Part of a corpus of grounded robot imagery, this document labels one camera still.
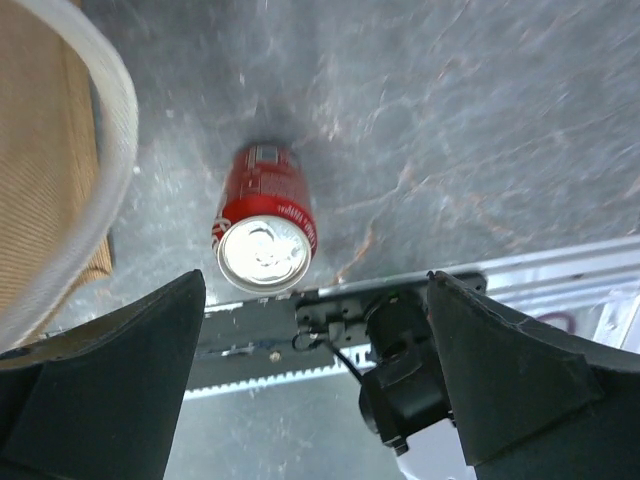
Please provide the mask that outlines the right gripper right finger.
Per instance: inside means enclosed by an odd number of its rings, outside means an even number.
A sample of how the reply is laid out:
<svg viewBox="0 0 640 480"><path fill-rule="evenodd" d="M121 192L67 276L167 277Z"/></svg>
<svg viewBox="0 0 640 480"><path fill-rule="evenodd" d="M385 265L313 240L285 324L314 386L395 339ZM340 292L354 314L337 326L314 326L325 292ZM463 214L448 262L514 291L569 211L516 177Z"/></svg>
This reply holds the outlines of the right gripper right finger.
<svg viewBox="0 0 640 480"><path fill-rule="evenodd" d="M429 322L480 479L635 479L639 357L430 275Z"/></svg>

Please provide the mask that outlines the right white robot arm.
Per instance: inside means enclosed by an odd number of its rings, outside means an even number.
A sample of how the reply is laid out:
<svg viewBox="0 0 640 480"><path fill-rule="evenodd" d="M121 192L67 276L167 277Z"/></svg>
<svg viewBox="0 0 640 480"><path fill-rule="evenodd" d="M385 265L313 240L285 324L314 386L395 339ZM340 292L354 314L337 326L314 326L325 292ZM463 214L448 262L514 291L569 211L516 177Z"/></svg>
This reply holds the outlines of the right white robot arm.
<svg viewBox="0 0 640 480"><path fill-rule="evenodd" d="M5 479L160 479L204 320L199 271L1 356ZM451 421L480 479L635 479L639 357L573 336L445 272L362 320L364 422L405 458Z"/></svg>

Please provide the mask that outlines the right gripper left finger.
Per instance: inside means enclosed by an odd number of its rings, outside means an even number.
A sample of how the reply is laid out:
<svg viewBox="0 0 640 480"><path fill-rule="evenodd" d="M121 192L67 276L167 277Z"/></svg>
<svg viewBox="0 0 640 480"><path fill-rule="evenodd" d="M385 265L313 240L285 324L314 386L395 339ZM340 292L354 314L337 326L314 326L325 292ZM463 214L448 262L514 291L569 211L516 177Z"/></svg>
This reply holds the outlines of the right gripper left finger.
<svg viewBox="0 0 640 480"><path fill-rule="evenodd" d="M1 355L4 479L161 479L204 317L198 270Z"/></svg>

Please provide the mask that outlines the red cola can front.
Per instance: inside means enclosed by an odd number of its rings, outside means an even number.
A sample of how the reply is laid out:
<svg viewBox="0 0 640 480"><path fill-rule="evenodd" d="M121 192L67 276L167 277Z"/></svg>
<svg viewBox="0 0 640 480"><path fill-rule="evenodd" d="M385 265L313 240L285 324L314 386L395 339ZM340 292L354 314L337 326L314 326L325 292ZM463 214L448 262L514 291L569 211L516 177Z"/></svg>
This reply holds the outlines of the red cola can front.
<svg viewBox="0 0 640 480"><path fill-rule="evenodd" d="M292 151L257 142L240 149L211 229L224 277L252 294L294 287L318 247L306 177Z"/></svg>

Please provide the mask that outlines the brown canvas tote bag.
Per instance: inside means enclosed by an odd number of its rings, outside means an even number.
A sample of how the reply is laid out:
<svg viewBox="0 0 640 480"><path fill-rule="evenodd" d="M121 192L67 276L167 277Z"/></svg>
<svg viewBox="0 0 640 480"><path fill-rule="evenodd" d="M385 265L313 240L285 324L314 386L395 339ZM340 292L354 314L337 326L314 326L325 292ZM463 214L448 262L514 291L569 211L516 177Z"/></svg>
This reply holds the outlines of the brown canvas tote bag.
<svg viewBox="0 0 640 480"><path fill-rule="evenodd" d="M131 181L131 76L75 1L1 5L1 347L26 344L107 277Z"/></svg>

